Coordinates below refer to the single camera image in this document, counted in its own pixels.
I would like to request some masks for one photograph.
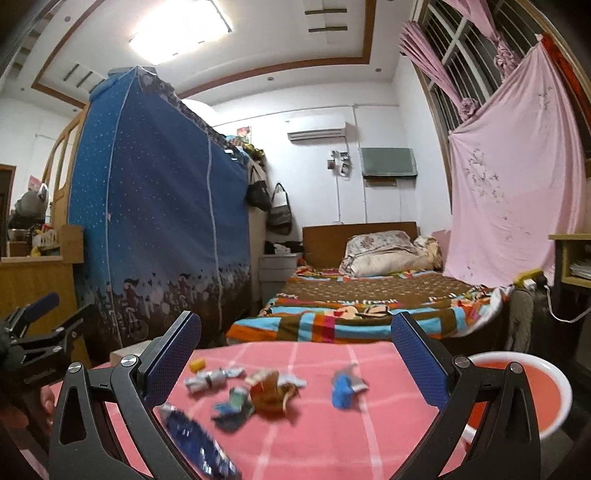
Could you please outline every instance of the wall-mounted air conditioner unit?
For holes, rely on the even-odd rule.
[[[287,138],[312,140],[345,136],[346,123],[340,115],[316,115],[293,118],[287,125]]]

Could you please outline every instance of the black bag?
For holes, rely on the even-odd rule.
[[[287,196],[287,192],[281,183],[275,185],[273,191],[273,197],[271,197],[271,205],[278,192],[285,193],[286,205],[280,205],[278,207],[271,206],[271,211],[267,214],[267,230],[279,235],[289,235],[291,233],[291,208],[290,200]]]
[[[246,202],[256,208],[260,208],[263,212],[271,210],[271,198],[269,196],[269,190],[267,189],[267,182],[263,180],[260,174],[256,173],[259,178],[257,181],[252,181],[252,174],[255,172],[255,166],[252,166],[251,178],[246,190]]]

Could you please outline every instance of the pillow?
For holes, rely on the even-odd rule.
[[[357,255],[348,261],[346,274],[351,277],[373,277],[407,270],[441,268],[441,252],[434,238],[417,238],[413,249],[412,252],[398,249]]]
[[[360,255],[400,250],[414,254],[417,253],[406,232],[390,230],[387,232],[355,235],[347,242],[345,257],[340,264],[339,272],[342,275],[351,275],[350,265]]]

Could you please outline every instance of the wooden shelf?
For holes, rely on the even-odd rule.
[[[22,263],[43,263],[43,262],[61,262],[64,258],[61,255],[48,255],[46,257],[2,257],[0,265],[15,265]]]
[[[548,235],[550,240],[587,240],[591,241],[591,233],[557,233]]]
[[[591,288],[591,280],[587,280],[586,278],[580,277],[563,277],[562,283],[567,283],[569,285],[577,285],[578,287],[585,287]]]

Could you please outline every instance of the pink curtain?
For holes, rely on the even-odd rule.
[[[501,78],[505,80],[519,62],[517,55],[509,48],[501,33],[496,29],[492,19],[491,9],[486,0],[443,0],[464,17],[467,17],[481,33],[494,43],[496,47],[495,66],[501,72]]]
[[[541,43],[476,115],[449,136],[452,235],[445,275],[488,287],[541,268],[551,233],[584,215],[584,153],[569,97]]]
[[[457,108],[463,122],[468,120],[479,105],[472,98],[460,98],[460,95],[447,74],[447,70],[437,58],[427,37],[416,22],[406,22],[400,35],[400,49],[421,71],[443,90]]]

